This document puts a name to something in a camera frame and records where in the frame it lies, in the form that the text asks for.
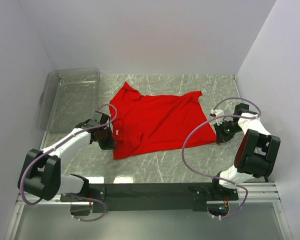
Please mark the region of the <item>red t shirt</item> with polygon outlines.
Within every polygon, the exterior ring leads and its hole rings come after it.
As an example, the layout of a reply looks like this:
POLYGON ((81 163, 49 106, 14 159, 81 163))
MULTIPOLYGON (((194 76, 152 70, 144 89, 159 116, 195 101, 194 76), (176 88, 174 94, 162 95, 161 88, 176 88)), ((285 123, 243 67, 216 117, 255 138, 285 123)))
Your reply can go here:
POLYGON ((131 156, 207 145, 216 141, 209 124, 188 135, 207 120, 199 98, 201 91, 176 95, 141 95, 128 83, 110 100, 114 117, 115 160, 131 156))

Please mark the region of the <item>clear plastic bin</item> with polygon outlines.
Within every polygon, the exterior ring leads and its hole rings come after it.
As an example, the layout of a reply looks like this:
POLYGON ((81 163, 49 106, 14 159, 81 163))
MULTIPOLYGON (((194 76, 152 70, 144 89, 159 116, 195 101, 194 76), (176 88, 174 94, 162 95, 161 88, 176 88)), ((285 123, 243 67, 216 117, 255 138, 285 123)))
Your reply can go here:
POLYGON ((98 68, 59 69, 47 76, 40 97, 37 129, 67 133, 90 119, 99 106, 98 68))

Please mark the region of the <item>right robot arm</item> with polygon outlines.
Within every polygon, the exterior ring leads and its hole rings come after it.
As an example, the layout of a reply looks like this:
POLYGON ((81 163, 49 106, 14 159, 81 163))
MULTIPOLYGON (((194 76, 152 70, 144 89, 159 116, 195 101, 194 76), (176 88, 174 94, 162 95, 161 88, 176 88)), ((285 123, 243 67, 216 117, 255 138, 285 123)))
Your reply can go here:
POLYGON ((244 137, 234 158, 234 164, 220 172, 215 184, 209 187, 212 198, 218 200, 226 195, 227 189, 247 180, 269 177, 273 171, 280 146, 280 138, 270 134, 262 125, 258 114, 249 110, 249 105, 235 106, 232 120, 217 119, 213 125, 216 143, 226 143, 238 132, 244 137))

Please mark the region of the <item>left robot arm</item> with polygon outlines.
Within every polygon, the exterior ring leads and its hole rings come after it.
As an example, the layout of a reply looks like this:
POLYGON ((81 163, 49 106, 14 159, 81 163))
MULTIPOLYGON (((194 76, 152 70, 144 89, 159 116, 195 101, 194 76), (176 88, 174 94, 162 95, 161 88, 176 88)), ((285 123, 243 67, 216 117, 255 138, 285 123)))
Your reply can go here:
POLYGON ((62 166, 71 160, 80 149, 97 142, 102 150, 116 146, 110 124, 113 119, 96 111, 91 119, 77 124, 72 131, 55 144, 44 149, 32 149, 26 154, 18 188, 23 201, 31 205, 25 194, 39 200, 51 200, 56 195, 73 195, 78 201, 90 194, 90 183, 77 174, 62 175, 62 166))

